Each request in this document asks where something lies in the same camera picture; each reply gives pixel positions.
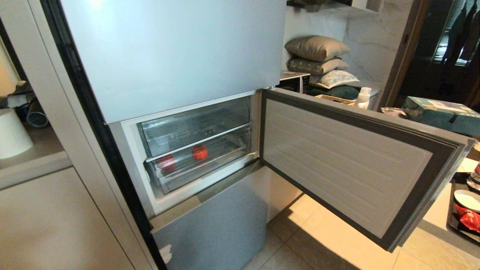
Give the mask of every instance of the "green box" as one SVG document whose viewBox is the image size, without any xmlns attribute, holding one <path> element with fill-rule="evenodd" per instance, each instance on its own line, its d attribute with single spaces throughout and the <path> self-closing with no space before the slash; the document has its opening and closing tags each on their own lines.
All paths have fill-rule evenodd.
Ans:
<svg viewBox="0 0 480 270">
<path fill-rule="evenodd" d="M 480 136 L 480 114 L 463 104 L 407 97 L 402 109 L 413 121 L 464 135 Z"/>
</svg>

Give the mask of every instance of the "white bottle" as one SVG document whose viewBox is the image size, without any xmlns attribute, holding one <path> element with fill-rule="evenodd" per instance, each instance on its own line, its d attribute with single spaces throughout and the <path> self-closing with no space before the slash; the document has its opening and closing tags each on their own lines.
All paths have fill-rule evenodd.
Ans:
<svg viewBox="0 0 480 270">
<path fill-rule="evenodd" d="M 470 177 L 467 179 L 467 185 L 480 191 L 480 161 Z"/>
<path fill-rule="evenodd" d="M 370 101 L 371 92 L 372 92 L 372 89 L 370 87 L 362 87 L 360 89 L 359 96 L 357 97 L 357 100 L 355 101 L 354 106 L 362 109 L 368 109 L 368 103 Z"/>
</svg>

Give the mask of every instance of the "hanging clothes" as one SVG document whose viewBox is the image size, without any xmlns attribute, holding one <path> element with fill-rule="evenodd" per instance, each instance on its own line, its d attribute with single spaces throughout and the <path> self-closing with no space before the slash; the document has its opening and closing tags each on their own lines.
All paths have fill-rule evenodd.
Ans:
<svg viewBox="0 0 480 270">
<path fill-rule="evenodd" d="M 462 51 L 465 42 L 467 41 L 468 34 L 470 32 L 470 27 L 472 25 L 473 15 L 477 11 L 477 3 L 474 2 L 472 8 L 468 12 L 468 15 L 465 18 L 465 22 L 462 27 L 462 32 L 457 36 L 455 40 L 455 45 L 453 46 L 452 54 L 447 59 L 447 67 L 453 67 L 460 56 L 460 52 Z"/>
<path fill-rule="evenodd" d="M 470 31 L 468 33 L 467 40 L 465 41 L 465 46 L 463 47 L 462 55 L 460 58 L 463 60 L 469 60 L 475 47 L 478 43 L 480 37 L 480 11 L 477 11 L 473 16 L 472 23 L 470 26 Z"/>
<path fill-rule="evenodd" d="M 445 51 L 444 57 L 442 59 L 442 64 L 446 59 L 450 59 L 452 52 L 455 46 L 455 42 L 458 36 L 462 33 L 463 25 L 465 24 L 465 19 L 467 18 L 467 1 L 463 3 L 463 8 L 460 11 L 460 15 L 455 19 L 452 28 L 448 31 L 448 45 L 447 50 Z"/>
</svg>

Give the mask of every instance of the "refrigerator door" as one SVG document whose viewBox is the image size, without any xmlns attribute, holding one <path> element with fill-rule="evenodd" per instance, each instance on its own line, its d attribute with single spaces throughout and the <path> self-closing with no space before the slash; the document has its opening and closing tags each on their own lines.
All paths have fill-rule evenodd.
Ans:
<svg viewBox="0 0 480 270">
<path fill-rule="evenodd" d="M 474 142 L 283 89 L 263 92 L 261 122 L 263 162 L 388 251 L 403 244 Z"/>
<path fill-rule="evenodd" d="M 280 79 L 284 0 L 61 0 L 106 123 Z"/>
</svg>

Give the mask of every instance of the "wooden tray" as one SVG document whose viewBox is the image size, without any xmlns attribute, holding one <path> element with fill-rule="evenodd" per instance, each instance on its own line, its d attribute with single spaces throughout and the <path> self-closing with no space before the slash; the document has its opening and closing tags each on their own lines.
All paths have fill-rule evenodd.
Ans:
<svg viewBox="0 0 480 270">
<path fill-rule="evenodd" d="M 315 97 L 316 98 L 328 99 L 328 100 L 343 103 L 343 104 L 346 104 L 346 105 L 349 105 L 349 106 L 353 106 L 355 104 L 354 99 L 350 100 L 350 99 L 344 99 L 344 98 L 337 98 L 337 97 L 333 97 L 333 96 L 329 96 L 329 95 L 318 95 L 318 96 L 315 96 Z"/>
<path fill-rule="evenodd" d="M 469 190 L 467 178 L 470 173 L 457 172 L 452 179 L 452 191 L 450 193 L 450 210 L 448 212 L 448 225 L 464 238 L 480 245 L 480 233 L 470 230 L 460 222 L 460 217 L 455 208 L 454 192 L 459 189 Z"/>
</svg>

